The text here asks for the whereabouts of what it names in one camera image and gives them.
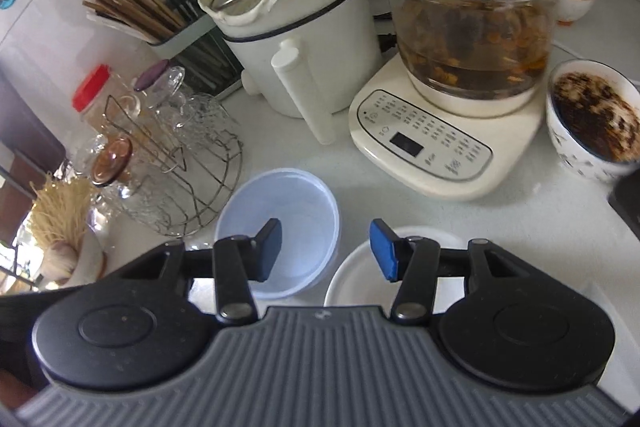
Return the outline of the clear plastic bowl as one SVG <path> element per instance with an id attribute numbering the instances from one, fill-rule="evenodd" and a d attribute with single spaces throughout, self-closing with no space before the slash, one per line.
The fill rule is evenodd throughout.
<path id="1" fill-rule="evenodd" d="M 333 263 L 341 216 L 329 187 L 299 169 L 273 169 L 246 182 L 218 218 L 215 237 L 252 236 L 270 218 L 282 225 L 282 246 L 264 283 L 250 283 L 258 300 L 280 300 L 317 284 Z"/>

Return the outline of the bowl with noodles and onion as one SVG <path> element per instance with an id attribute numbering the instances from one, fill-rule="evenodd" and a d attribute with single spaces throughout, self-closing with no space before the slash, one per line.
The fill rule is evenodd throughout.
<path id="1" fill-rule="evenodd" d="M 84 178 L 62 180 L 47 174 L 28 218 L 32 237 L 43 252 L 40 274 L 58 287 L 99 280 L 105 256 L 89 225 L 96 189 Z"/>

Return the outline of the red lid plastic jar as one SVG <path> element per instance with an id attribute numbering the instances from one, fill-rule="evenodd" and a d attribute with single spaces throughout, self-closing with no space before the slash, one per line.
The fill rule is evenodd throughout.
<path id="1" fill-rule="evenodd" d="M 136 140 L 141 136 L 138 127 L 140 98 L 108 65 L 96 66 L 82 80 L 73 95 L 72 105 L 86 124 L 107 139 L 117 138 L 121 133 Z"/>

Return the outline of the black induction cooktop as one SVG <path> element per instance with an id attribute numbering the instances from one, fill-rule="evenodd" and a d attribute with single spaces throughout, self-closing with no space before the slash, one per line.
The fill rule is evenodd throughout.
<path id="1" fill-rule="evenodd" d="M 635 236 L 640 237 L 640 180 L 638 171 L 620 179 L 608 195 L 608 203 Z"/>

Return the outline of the patterned bowl with dark food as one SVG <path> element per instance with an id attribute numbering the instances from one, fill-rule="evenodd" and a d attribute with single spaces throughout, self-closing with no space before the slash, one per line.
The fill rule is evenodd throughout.
<path id="1" fill-rule="evenodd" d="M 548 80 L 547 127 L 562 164 L 584 179 L 612 183 L 639 169 L 639 91 L 596 61 L 559 64 Z"/>

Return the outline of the white electric cooking pot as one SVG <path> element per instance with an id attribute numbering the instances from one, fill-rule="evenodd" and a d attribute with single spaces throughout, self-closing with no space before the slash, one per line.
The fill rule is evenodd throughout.
<path id="1" fill-rule="evenodd" d="M 245 91 L 302 118 L 332 143 L 347 108 L 383 57 L 368 0 L 198 0 L 240 61 Z"/>

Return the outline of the green chopstick holder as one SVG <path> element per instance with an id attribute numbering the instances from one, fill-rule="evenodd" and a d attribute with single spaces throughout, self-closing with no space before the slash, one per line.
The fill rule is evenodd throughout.
<path id="1" fill-rule="evenodd" d="M 241 64 L 198 0 L 82 0 L 87 17 L 145 43 L 161 60 L 186 70 L 194 91 L 224 95 Z"/>

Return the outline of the glass health kettle on base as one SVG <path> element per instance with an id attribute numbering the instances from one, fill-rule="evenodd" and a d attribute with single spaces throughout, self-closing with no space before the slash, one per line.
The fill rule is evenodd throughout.
<path id="1" fill-rule="evenodd" d="M 352 101 L 352 142 L 413 191 L 482 197 L 541 124 L 556 0 L 388 2 L 397 53 Z"/>

